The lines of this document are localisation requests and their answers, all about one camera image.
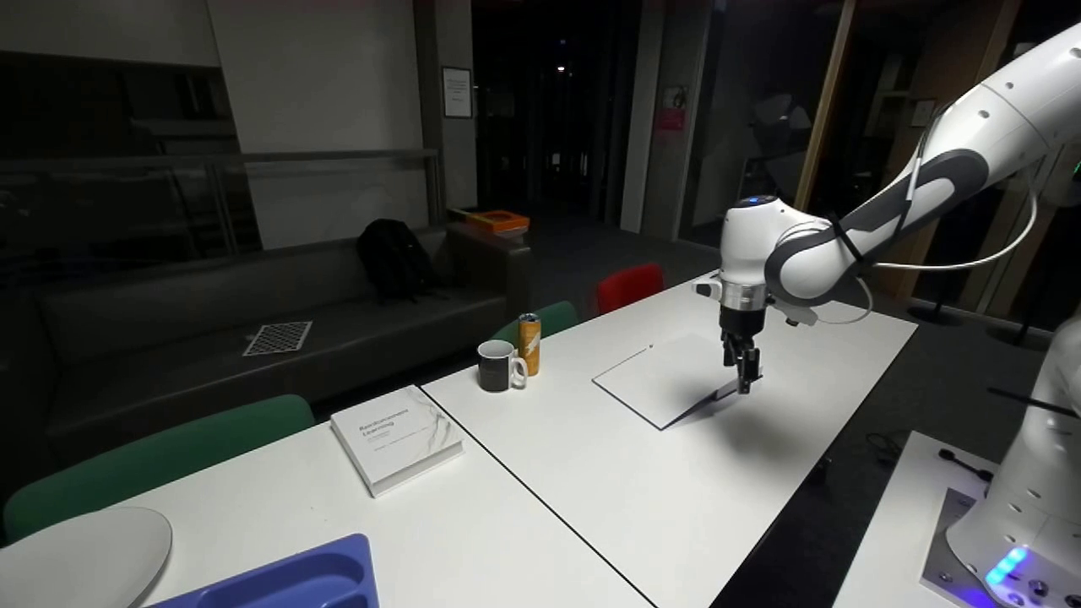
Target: green cushion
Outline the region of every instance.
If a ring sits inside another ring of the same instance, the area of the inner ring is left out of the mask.
[[[539,317],[539,335],[549,339],[563,328],[573,328],[582,322],[576,307],[572,300],[553,300],[548,307],[538,307]],[[517,322],[502,325],[493,340],[510,340],[517,343]]]
[[[3,505],[8,539],[101,509],[184,474],[314,425],[304,399],[278,394],[143,434],[21,485]]]

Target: bag on couch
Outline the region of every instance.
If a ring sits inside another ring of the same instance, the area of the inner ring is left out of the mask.
[[[358,254],[383,297],[418,297],[434,286],[429,254],[398,219],[369,224],[358,237]]]

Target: can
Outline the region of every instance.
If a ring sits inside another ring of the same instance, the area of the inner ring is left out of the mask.
[[[528,360],[528,372],[539,372],[539,317],[535,309],[517,317],[517,354]]]

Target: dark sofa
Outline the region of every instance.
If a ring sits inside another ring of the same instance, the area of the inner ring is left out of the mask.
[[[421,228],[443,283],[376,297],[352,241],[59,283],[8,300],[3,451],[71,461],[135,434],[294,390],[308,400],[466,350],[528,307],[530,250]],[[314,322],[304,350],[244,359],[266,322]]]

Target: sheet of paper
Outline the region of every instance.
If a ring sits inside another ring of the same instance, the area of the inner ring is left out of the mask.
[[[452,118],[473,113],[473,77],[459,68],[443,68],[443,110]]]
[[[717,335],[683,335],[602,372],[595,384],[643,416],[653,429],[670,429],[690,408],[707,405],[718,388],[729,388],[734,378],[736,372],[723,368],[723,343]]]

